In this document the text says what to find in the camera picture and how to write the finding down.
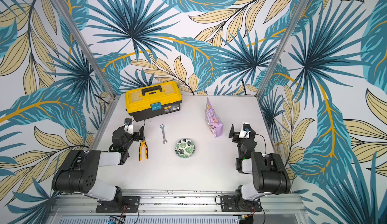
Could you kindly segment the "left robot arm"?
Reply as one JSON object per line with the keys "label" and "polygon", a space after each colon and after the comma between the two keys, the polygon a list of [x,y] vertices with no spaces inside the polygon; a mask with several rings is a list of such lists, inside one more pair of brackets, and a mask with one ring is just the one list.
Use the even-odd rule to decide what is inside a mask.
{"label": "left robot arm", "polygon": [[129,148],[134,141],[144,139],[144,126],[131,132],[126,124],[112,134],[112,145],[108,151],[72,150],[69,152],[52,180],[52,189],[64,193],[77,193],[96,199],[102,208],[114,212],[130,204],[122,189],[97,178],[100,167],[121,166],[129,158]]}

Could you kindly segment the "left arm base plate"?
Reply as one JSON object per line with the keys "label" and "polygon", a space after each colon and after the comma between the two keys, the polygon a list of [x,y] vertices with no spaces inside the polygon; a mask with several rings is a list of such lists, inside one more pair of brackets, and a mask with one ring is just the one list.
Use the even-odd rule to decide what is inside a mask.
{"label": "left arm base plate", "polygon": [[98,201],[97,213],[136,213],[140,196],[122,196],[112,201]]}

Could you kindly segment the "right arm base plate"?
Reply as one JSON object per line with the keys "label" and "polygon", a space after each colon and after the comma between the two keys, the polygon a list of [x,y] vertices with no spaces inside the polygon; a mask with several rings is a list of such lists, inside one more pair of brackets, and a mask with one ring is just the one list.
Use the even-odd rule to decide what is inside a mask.
{"label": "right arm base plate", "polygon": [[258,200],[248,201],[235,195],[218,195],[216,203],[221,205],[224,213],[254,213],[263,210]]}

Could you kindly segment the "purple oats bag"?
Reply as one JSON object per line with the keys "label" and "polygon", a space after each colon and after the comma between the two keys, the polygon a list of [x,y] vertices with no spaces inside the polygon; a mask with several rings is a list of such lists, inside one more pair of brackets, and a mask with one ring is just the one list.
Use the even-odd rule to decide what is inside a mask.
{"label": "purple oats bag", "polygon": [[224,124],[217,116],[215,110],[211,105],[209,98],[207,98],[207,102],[206,102],[205,120],[214,137],[220,137],[223,134]]}

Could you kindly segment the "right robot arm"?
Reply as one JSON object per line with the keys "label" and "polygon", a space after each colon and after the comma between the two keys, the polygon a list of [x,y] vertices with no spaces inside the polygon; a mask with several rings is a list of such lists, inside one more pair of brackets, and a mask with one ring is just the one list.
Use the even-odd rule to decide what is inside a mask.
{"label": "right robot arm", "polygon": [[267,194],[285,194],[291,189],[290,178],[280,155],[255,151],[257,135],[248,123],[243,124],[241,131],[235,131],[232,125],[228,135],[237,144],[236,170],[240,174],[252,175],[252,182],[236,189],[236,204],[253,204]]}

